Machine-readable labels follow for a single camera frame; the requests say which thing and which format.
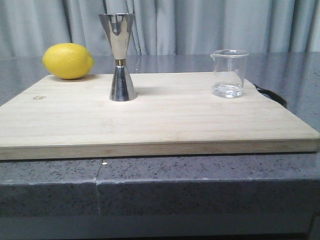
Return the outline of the clear glass beaker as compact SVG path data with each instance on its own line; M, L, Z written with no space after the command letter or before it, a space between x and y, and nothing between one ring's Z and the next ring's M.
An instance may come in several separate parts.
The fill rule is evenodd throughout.
M243 95L248 56L247 51L234 49L221 49L210 55L213 59L213 95L229 99Z

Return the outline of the steel double jigger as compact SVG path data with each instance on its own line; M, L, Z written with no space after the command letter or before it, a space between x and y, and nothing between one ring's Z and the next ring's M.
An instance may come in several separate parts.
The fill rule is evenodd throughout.
M126 57L135 14L105 13L100 14L99 19L115 60L109 99L115 102L134 100L137 95L127 68Z

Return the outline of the light wooden cutting board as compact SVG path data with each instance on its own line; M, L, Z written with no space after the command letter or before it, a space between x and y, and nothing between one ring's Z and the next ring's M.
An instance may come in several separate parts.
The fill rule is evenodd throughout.
M48 75L0 108L2 160L315 152L320 134L246 81L211 93L210 72L138 73L137 97L109 99L111 74Z

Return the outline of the yellow lemon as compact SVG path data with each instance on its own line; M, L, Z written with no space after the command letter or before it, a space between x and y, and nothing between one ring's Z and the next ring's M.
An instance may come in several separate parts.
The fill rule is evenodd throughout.
M87 48L80 44L59 43L45 51L42 63L52 75L73 80L88 74L95 60Z

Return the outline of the grey curtain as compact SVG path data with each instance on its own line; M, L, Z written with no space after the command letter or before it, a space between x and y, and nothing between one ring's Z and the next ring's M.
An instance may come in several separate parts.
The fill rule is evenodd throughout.
M58 43L110 55L100 14L133 13L129 55L317 52L317 0L3 0L0 55L41 56Z

